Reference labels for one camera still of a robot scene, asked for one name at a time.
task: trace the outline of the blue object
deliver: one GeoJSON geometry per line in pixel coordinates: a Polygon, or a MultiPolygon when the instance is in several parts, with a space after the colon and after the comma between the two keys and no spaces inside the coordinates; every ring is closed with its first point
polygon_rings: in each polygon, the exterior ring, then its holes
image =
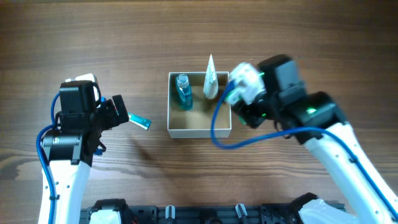
{"type": "Polygon", "coordinates": [[[217,102],[216,109],[215,109],[214,114],[213,114],[213,118],[211,119],[210,135],[211,135],[211,141],[213,142],[213,144],[215,146],[220,147],[222,149],[233,150],[233,149],[239,149],[240,147],[247,146],[248,144],[252,144],[252,143],[255,143],[255,142],[258,142],[258,141],[271,139],[271,138],[276,138],[276,137],[281,137],[281,136],[287,136],[287,135],[290,135],[290,134],[297,134],[297,133],[306,132],[306,131],[318,131],[318,132],[320,132],[322,134],[327,134],[345,149],[345,151],[349,154],[349,156],[351,157],[353,162],[355,162],[355,164],[358,166],[358,169],[361,171],[362,175],[364,175],[365,179],[370,183],[370,185],[372,186],[373,190],[377,193],[377,195],[380,197],[380,199],[383,201],[383,203],[386,205],[386,207],[392,213],[392,216],[394,217],[394,219],[398,220],[398,214],[395,211],[394,207],[390,204],[390,202],[383,195],[383,193],[381,192],[379,187],[377,187],[377,185],[374,183],[372,178],[366,172],[365,168],[363,167],[363,165],[358,160],[358,157],[344,143],[343,140],[341,140],[339,137],[337,137],[336,135],[334,135],[333,133],[331,133],[331,132],[329,132],[329,131],[327,131],[325,129],[316,128],[316,127],[300,127],[300,128],[292,128],[292,129],[289,129],[289,130],[286,130],[286,131],[279,131],[277,133],[271,133],[271,134],[265,134],[265,135],[262,135],[262,136],[257,136],[257,137],[251,138],[251,139],[247,139],[247,140],[241,141],[241,142],[236,143],[236,144],[227,145],[227,144],[223,144],[223,143],[219,142],[216,139],[215,130],[214,130],[217,114],[218,114],[218,111],[220,110],[222,102],[224,101],[224,99],[226,98],[228,93],[230,91],[232,91],[234,88],[235,88],[235,84],[233,82],[229,82],[227,87],[225,88],[225,91],[224,91],[223,95],[221,96],[220,100],[217,102]]]}
{"type": "Polygon", "coordinates": [[[96,155],[96,156],[102,156],[102,150],[97,148],[97,149],[95,150],[95,152],[94,152],[94,155],[96,155]]]}
{"type": "Polygon", "coordinates": [[[177,88],[178,95],[180,96],[181,107],[184,110],[192,109],[192,90],[188,76],[186,74],[181,74],[175,77],[175,86],[177,88]]]}
{"type": "Polygon", "coordinates": [[[138,115],[135,115],[135,114],[132,114],[132,113],[128,113],[128,115],[129,115],[129,120],[132,123],[144,128],[145,130],[148,130],[150,124],[152,123],[151,120],[146,119],[146,118],[142,118],[142,117],[140,117],[138,115]]]}

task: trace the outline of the cardboard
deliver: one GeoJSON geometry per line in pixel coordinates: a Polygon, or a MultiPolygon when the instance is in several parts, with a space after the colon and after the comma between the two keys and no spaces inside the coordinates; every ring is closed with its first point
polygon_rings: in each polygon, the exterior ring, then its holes
{"type": "MultiPolygon", "coordinates": [[[[216,104],[228,82],[228,72],[217,72],[219,92],[214,100],[208,100],[203,93],[206,72],[170,72],[167,108],[167,130],[171,138],[210,138],[210,125],[216,104]],[[186,74],[192,88],[193,109],[181,108],[175,87],[175,77],[186,74]]],[[[231,132],[231,107],[222,104],[215,124],[218,138],[227,138],[231,132]]]]}

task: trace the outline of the blue bottle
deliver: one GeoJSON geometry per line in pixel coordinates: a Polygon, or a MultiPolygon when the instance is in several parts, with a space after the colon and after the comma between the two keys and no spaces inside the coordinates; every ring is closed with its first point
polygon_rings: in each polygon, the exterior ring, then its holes
{"type": "Polygon", "coordinates": [[[181,74],[175,77],[175,86],[177,87],[178,95],[180,95],[181,107],[184,110],[192,109],[192,91],[187,75],[181,74]]]}

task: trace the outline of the table surface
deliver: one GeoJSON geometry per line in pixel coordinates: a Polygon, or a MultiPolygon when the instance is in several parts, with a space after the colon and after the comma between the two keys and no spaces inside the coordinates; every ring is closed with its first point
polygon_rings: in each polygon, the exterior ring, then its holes
{"type": "MultiPolygon", "coordinates": [[[[398,191],[398,14],[396,2],[150,1],[0,6],[0,223],[35,223],[42,195],[37,133],[50,124],[61,82],[98,77],[103,96],[152,120],[103,133],[83,207],[289,202],[313,192],[346,199],[296,140],[222,151],[209,139],[170,139],[169,72],[218,71],[289,54],[309,92],[326,91],[346,113],[368,157],[398,191]]],[[[233,115],[225,142],[273,132],[233,115]]]]}

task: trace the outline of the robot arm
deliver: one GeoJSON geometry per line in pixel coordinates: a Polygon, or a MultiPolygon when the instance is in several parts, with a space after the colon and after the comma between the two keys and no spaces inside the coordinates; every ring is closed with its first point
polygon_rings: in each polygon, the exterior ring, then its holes
{"type": "MultiPolygon", "coordinates": [[[[283,130],[316,127],[338,136],[353,154],[317,131],[293,134],[325,166],[355,209],[360,223],[392,223],[397,216],[397,197],[366,157],[336,103],[324,92],[308,95],[295,62],[286,55],[267,59],[258,67],[259,71],[242,63],[231,72],[230,81],[235,88],[226,101],[233,111],[252,128],[269,119],[277,130],[278,126],[283,130]]],[[[304,223],[331,223],[324,222],[327,210],[319,205],[318,208],[322,212],[308,203],[298,214],[304,223]]]]}
{"type": "Polygon", "coordinates": [[[55,211],[54,223],[79,223],[81,200],[93,155],[99,146],[102,151],[106,150],[100,142],[101,133],[129,120],[122,96],[113,96],[113,101],[101,101],[100,89],[95,77],[91,77],[90,80],[61,84],[62,110],[55,116],[53,128],[41,141],[57,197],[50,197],[49,183],[43,172],[39,223],[49,222],[50,209],[55,211]]]}

